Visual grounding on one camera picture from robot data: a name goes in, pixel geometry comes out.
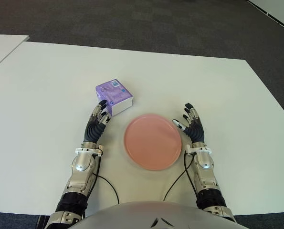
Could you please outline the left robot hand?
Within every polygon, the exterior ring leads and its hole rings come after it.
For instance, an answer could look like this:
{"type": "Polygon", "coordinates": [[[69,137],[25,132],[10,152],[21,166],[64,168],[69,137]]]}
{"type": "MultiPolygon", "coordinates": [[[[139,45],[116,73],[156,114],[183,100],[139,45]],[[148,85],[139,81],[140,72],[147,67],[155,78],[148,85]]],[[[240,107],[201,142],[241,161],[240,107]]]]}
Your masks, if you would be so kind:
{"type": "Polygon", "coordinates": [[[104,111],[107,100],[100,101],[92,111],[84,132],[83,142],[96,144],[111,120],[109,112],[104,111]]]}

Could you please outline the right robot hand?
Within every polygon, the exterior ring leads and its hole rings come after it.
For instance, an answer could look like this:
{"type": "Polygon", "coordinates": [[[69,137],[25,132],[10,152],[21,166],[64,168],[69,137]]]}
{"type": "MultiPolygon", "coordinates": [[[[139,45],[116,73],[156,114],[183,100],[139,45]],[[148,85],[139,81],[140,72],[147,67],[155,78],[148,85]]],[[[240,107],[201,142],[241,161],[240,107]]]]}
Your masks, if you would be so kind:
{"type": "Polygon", "coordinates": [[[192,143],[205,143],[204,129],[197,110],[192,104],[186,103],[184,111],[187,115],[184,114],[183,118],[188,122],[188,125],[184,125],[176,119],[173,119],[172,123],[183,131],[192,143]]]}

